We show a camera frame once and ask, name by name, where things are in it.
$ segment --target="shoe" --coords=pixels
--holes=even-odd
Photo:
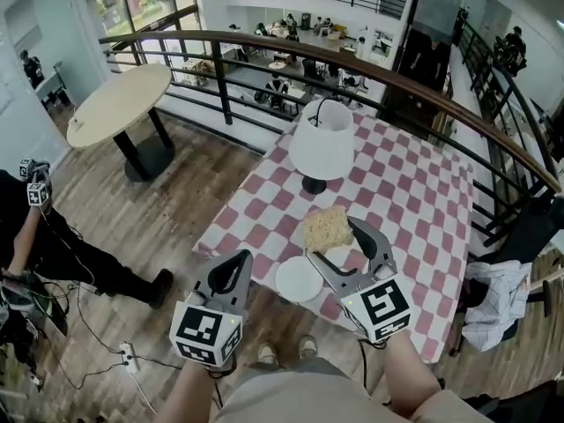
[[[30,373],[30,375],[32,376],[32,383],[35,385],[35,387],[37,387],[37,392],[39,393],[43,389],[43,384],[45,382],[39,375],[34,375],[33,373]]]
[[[310,335],[304,335],[300,339],[298,348],[300,359],[314,359],[317,357],[317,342]]]
[[[152,282],[156,295],[152,301],[148,303],[151,308],[157,310],[162,307],[170,289],[173,287],[173,280],[174,276],[172,272],[164,269],[160,270],[159,275]]]
[[[263,343],[258,347],[258,361],[269,365],[277,365],[276,351],[270,343]]]

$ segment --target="black pants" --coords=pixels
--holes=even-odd
[[[48,221],[48,229],[36,236],[33,245],[35,247],[38,243],[40,251],[40,259],[33,269],[37,274],[54,280],[93,282],[101,292],[123,294],[142,302],[154,299],[157,290],[153,289],[151,282],[133,274],[114,256],[81,240],[56,211],[51,211]],[[80,263],[90,270],[92,276]]]
[[[237,59],[239,61],[244,61],[245,63],[249,62],[249,56],[243,52],[240,48],[237,48]]]

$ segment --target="black lamp base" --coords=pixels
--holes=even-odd
[[[325,180],[317,180],[305,176],[301,181],[301,186],[309,194],[316,195],[323,193],[327,189],[327,182]]]

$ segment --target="power strip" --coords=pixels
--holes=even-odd
[[[134,375],[139,371],[139,364],[137,363],[137,359],[134,357],[135,353],[133,352],[133,345],[131,343],[123,342],[120,345],[120,350],[125,353],[122,354],[123,362],[127,363],[125,369],[128,373]]]

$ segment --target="beige round table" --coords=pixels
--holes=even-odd
[[[130,69],[104,83],[69,120],[67,140],[85,148],[113,138],[125,155],[125,174],[145,182],[164,171],[174,158],[174,145],[154,105],[170,85],[171,72],[162,64]],[[133,145],[125,130],[148,114],[158,133]]]

